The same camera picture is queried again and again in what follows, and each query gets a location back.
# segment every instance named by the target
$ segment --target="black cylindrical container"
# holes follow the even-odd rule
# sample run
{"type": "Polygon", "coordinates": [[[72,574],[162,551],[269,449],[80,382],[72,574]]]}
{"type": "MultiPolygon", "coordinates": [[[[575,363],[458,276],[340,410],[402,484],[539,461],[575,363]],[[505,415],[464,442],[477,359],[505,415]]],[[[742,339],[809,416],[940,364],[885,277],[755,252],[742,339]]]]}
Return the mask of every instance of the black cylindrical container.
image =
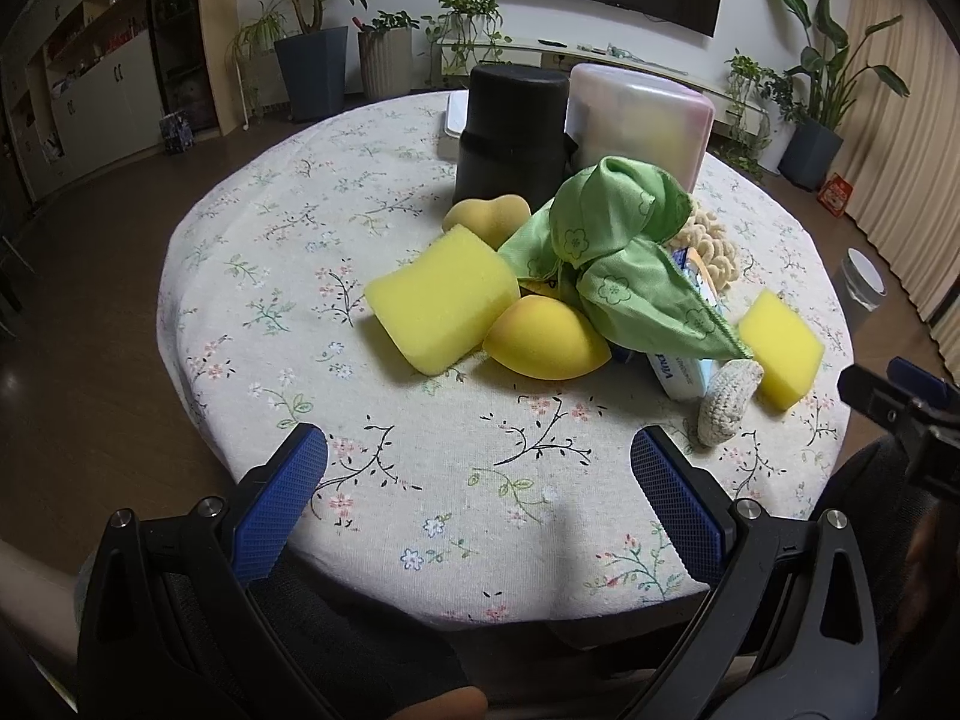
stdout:
{"type": "Polygon", "coordinates": [[[473,68],[453,201],[519,194],[535,211],[551,199],[565,178],[569,89],[569,79],[552,70],[473,68]]]}

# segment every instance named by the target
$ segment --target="brown floor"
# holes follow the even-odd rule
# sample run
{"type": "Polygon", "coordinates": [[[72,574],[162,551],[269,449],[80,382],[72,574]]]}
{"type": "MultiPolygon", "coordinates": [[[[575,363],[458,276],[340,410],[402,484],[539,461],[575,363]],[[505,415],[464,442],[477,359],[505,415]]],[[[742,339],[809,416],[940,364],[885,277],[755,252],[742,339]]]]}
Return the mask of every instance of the brown floor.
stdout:
{"type": "MultiPolygon", "coordinates": [[[[8,258],[26,308],[17,341],[0,340],[0,538],[75,572],[107,517],[181,514],[226,491],[226,471],[182,411],[155,342],[155,299],[176,223],[214,184],[298,129],[264,122],[178,156],[119,167],[50,203],[8,258]]],[[[889,298],[853,339],[874,370],[899,354],[943,363],[899,282],[848,218],[781,179],[768,189],[813,235],[832,272],[847,247],[867,252],[889,298]],[[872,331],[883,326],[885,333],[872,331]]],[[[877,435],[851,420],[844,457],[877,435]]]]}

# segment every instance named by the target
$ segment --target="metal screw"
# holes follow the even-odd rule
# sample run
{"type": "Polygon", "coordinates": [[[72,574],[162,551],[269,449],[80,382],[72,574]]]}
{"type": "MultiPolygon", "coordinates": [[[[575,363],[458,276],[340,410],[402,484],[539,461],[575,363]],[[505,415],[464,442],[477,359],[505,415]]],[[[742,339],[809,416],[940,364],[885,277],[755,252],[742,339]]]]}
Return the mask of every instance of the metal screw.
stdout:
{"type": "Polygon", "coordinates": [[[843,528],[846,528],[846,526],[850,523],[846,514],[843,512],[837,512],[837,509],[830,509],[827,512],[827,522],[829,522],[829,524],[834,528],[837,528],[838,531],[842,531],[843,528]]]}
{"type": "Polygon", "coordinates": [[[223,510],[224,499],[218,498],[216,495],[211,495],[210,498],[203,498],[203,500],[197,504],[197,514],[200,514],[201,517],[216,517],[216,515],[223,510]]]}
{"type": "Polygon", "coordinates": [[[760,504],[750,498],[741,498],[736,502],[736,512],[744,519],[757,519],[762,511],[760,504]]]}
{"type": "Polygon", "coordinates": [[[133,512],[129,509],[117,509],[110,515],[110,526],[112,528],[126,528],[133,519],[133,512]]]}

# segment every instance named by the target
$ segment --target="translucent plastic box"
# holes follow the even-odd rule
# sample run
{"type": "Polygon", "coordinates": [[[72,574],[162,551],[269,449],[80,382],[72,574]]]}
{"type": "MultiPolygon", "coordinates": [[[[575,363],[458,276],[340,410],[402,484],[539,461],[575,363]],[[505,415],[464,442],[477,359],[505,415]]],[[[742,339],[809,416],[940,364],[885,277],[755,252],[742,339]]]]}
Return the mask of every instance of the translucent plastic box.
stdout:
{"type": "Polygon", "coordinates": [[[574,167],[606,156],[650,162],[687,191],[697,183],[713,127],[713,103],[683,84],[607,65],[570,74],[566,132],[580,147],[574,167]]]}

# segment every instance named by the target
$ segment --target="beige curtain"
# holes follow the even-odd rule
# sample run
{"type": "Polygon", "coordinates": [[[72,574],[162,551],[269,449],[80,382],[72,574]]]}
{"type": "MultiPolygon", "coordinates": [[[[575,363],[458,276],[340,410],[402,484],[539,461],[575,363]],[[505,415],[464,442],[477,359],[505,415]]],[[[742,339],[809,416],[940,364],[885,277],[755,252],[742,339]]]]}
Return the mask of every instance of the beige curtain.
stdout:
{"type": "Polygon", "coordinates": [[[875,34],[856,61],[889,65],[910,98],[863,74],[833,169],[853,184],[847,213],[927,319],[960,274],[960,55],[926,0],[853,0],[854,45],[898,13],[904,22],[875,34]]]}
{"type": "Polygon", "coordinates": [[[939,344],[954,383],[960,386],[960,300],[934,325],[930,335],[939,344]]]}

